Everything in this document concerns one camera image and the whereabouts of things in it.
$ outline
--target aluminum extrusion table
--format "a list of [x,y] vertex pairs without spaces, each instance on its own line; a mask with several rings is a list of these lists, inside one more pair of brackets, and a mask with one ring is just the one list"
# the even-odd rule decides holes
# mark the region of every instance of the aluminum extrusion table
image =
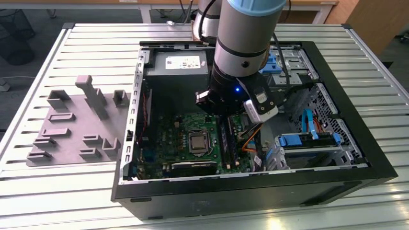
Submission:
[[49,91],[80,94],[76,75],[90,74],[102,92],[129,92],[138,42],[190,40],[190,26],[76,24],[58,35],[0,143],[0,228],[407,229],[407,93],[353,30],[286,24],[276,33],[281,41],[316,42],[395,168],[395,179],[325,206],[141,222],[110,202],[114,162],[29,168],[25,157],[46,115]]

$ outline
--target green circuit board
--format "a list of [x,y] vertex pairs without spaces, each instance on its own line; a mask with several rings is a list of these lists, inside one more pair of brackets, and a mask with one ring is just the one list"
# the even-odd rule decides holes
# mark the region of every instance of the green circuit board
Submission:
[[[233,129],[242,131],[240,116],[232,117]],[[209,151],[204,156],[194,156],[189,152],[189,133],[205,132],[209,140]],[[244,173],[250,169],[249,157],[237,146],[238,166],[226,169],[222,166],[220,154],[220,139],[217,133],[216,117],[206,114],[184,114],[161,116],[157,121],[157,142],[154,150],[142,153],[145,158],[144,169],[146,179],[166,178],[162,174],[164,164],[174,161],[214,161],[217,174]]]

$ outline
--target sticker label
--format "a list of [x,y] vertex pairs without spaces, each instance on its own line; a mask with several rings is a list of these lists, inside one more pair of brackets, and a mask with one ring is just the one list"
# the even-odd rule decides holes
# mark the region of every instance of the sticker label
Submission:
[[166,57],[166,69],[200,69],[198,56]]
[[258,166],[261,166],[261,159],[260,157],[254,156],[254,162]]

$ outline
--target mesh wastebasket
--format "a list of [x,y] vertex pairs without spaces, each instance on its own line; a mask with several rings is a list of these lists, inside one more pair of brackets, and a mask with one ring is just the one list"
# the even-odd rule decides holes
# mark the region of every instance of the mesh wastebasket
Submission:
[[6,30],[9,25],[13,25],[10,27],[12,33],[16,30],[25,39],[30,39],[36,35],[25,14],[20,9],[0,9],[0,24],[2,24]]
[[14,66],[33,60],[33,51],[26,39],[12,23],[0,23],[0,56]]

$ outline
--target white cable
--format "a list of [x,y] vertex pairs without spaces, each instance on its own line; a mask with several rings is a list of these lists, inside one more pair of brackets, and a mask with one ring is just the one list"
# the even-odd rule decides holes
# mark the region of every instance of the white cable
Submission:
[[36,78],[36,77],[17,76],[17,77],[4,77],[1,79],[9,79],[9,78]]
[[177,26],[177,25],[185,25],[186,22],[188,22],[188,18],[190,16],[190,12],[192,12],[192,4],[193,4],[193,0],[190,0],[190,4],[189,4],[189,7],[188,7],[188,13],[186,13],[186,16],[185,16],[185,20],[184,20],[184,23],[176,23],[173,21],[166,21],[166,24],[170,25],[170,26]]

